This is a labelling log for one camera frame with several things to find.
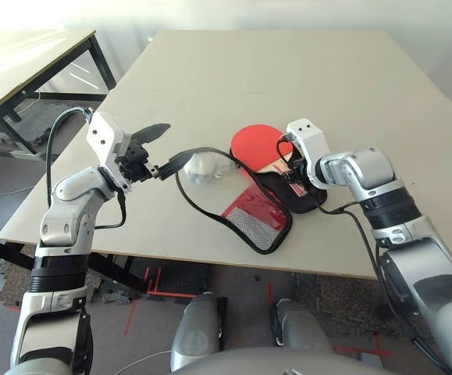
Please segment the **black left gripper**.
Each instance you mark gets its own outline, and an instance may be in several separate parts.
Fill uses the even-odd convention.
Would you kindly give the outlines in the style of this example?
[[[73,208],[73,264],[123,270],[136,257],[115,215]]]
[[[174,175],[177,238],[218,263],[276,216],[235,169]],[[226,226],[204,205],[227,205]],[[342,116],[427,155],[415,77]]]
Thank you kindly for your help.
[[[143,182],[150,178],[166,180],[179,172],[190,160],[189,152],[179,152],[162,166],[154,166],[148,160],[144,144],[160,138],[170,128],[169,123],[156,123],[134,133],[124,155],[116,158],[119,171],[130,183]]]

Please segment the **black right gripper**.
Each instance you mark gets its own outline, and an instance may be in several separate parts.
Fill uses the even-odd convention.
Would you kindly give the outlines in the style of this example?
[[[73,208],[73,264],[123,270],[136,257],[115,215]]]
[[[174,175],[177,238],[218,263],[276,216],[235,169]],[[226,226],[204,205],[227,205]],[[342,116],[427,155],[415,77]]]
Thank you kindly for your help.
[[[283,179],[288,184],[297,183],[304,188],[311,187],[310,181],[306,174],[307,163],[299,150],[294,146],[288,159],[289,171],[283,172]]]

